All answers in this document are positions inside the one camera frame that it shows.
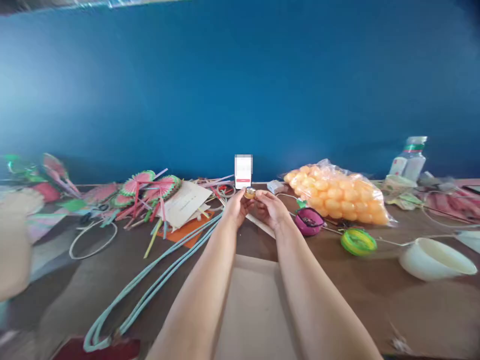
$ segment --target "blue wall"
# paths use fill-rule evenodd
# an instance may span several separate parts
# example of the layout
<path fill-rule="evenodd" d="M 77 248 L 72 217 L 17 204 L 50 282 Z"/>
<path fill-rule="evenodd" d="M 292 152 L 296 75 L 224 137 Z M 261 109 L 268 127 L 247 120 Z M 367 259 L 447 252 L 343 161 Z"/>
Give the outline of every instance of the blue wall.
<path fill-rule="evenodd" d="M 475 2 L 194 0 L 0 18 L 0 154 L 77 183 L 169 167 L 254 180 L 330 158 L 380 178 L 406 137 L 480 177 Z"/>

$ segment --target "light blue tube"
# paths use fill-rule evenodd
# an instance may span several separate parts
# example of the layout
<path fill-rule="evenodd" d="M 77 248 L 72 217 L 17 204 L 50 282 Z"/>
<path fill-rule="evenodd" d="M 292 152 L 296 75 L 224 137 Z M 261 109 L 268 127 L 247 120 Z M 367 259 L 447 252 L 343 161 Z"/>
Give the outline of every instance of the light blue tube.
<path fill-rule="evenodd" d="M 180 248 L 183 244 L 191 240 L 193 237 L 201 233 L 204 229 L 211 226 L 210 229 L 206 232 L 202 238 L 197 241 L 197 243 L 189 249 L 185 254 L 179 257 L 168 269 L 163 272 L 163 274 L 153 283 L 153 285 L 145 292 L 141 297 L 138 303 L 135 305 L 135 308 L 132 310 L 130 315 L 125 319 L 125 321 L 120 325 L 118 331 L 121 335 L 125 334 L 130 326 L 134 323 L 137 317 L 140 315 L 142 310 L 147 306 L 150 300 L 157 294 L 157 292 L 163 287 L 167 280 L 177 271 L 177 269 L 187 261 L 212 235 L 213 230 L 217 226 L 218 221 L 222 217 L 222 214 L 217 215 L 207 223 L 200 226 L 198 229 L 192 231 L 186 235 L 182 240 L 173 244 L 167 251 L 165 251 L 158 259 L 153 261 L 145 269 L 143 269 L 130 283 L 118 294 L 118 296 L 113 300 L 113 302 L 102 312 L 102 314 L 97 318 L 93 323 L 91 328 L 88 330 L 85 340 L 83 342 L 83 349 L 87 352 L 93 352 L 95 350 L 105 349 L 110 346 L 112 343 L 111 336 L 107 337 L 103 341 L 100 341 L 100 331 L 104 325 L 107 317 L 109 316 L 112 309 L 125 297 L 128 293 L 140 282 L 142 279 L 157 265 L 163 258 L 167 255 L 173 253 L 175 250 Z"/>

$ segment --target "pink container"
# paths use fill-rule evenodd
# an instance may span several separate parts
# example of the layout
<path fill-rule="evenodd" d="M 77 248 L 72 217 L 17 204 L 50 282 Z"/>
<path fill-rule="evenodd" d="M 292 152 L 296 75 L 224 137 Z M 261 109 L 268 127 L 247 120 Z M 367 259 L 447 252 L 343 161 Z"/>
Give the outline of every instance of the pink container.
<path fill-rule="evenodd" d="M 324 223 L 323 217 L 311 207 L 298 210 L 295 216 L 295 224 L 303 236 L 317 235 Z"/>

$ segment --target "white bottle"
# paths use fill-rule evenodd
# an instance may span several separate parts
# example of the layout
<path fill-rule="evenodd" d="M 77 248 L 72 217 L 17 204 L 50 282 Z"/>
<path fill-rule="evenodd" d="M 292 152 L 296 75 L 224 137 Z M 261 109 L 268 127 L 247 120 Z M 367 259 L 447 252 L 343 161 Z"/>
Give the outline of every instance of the white bottle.
<path fill-rule="evenodd" d="M 426 141 L 426 136 L 410 136 L 406 140 L 403 152 L 393 159 L 389 175 L 399 175 L 417 182 L 427 160 L 422 155 Z"/>

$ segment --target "wooden table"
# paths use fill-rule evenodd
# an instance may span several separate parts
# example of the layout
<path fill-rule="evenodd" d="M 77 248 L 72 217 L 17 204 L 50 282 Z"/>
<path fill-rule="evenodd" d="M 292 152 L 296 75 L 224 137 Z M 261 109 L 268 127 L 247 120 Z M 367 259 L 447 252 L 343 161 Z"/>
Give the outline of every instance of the wooden table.
<path fill-rule="evenodd" d="M 294 199 L 281 199 L 291 211 L 297 208 Z M 367 226 L 374 237 L 402 244 L 420 236 L 450 233 L 426 219 L 419 210 L 402 211 L 388 206 L 388 211 L 398 221 L 398 227 Z M 54 229 L 52 236 L 64 237 L 70 243 L 76 225 L 76 218 L 67 218 Z M 131 231 L 121 229 L 111 246 L 83 261 L 71 261 L 68 253 L 52 260 L 34 274 L 26 291 L 0 304 L 0 328 L 35 331 L 40 335 L 84 335 L 123 287 L 172 245 L 157 237 L 149 258 L 144 260 L 152 227 L 153 224 L 149 224 Z M 102 238 L 102 232 L 107 237 L 107 228 L 89 231 L 82 246 L 91 247 Z M 480 254 L 453 238 L 438 240 L 459 250 L 480 267 Z M 395 258 L 352 256 L 340 245 L 339 236 L 332 232 L 322 230 L 319 235 L 308 238 L 307 243 L 383 354 L 395 353 L 390 344 L 393 324 L 415 354 L 455 359 L 479 357 L 480 274 L 426 283 L 405 272 Z M 379 254 L 396 249 L 393 245 L 378 245 Z M 114 309 L 104 327 L 105 335 L 123 322 L 150 284 L 185 251 L 182 248 L 166 257 Z M 170 278 L 130 328 L 128 336 L 147 342 L 155 339 L 202 251 L 194 254 Z M 278 260 L 275 240 L 248 220 L 239 230 L 236 252 Z"/>

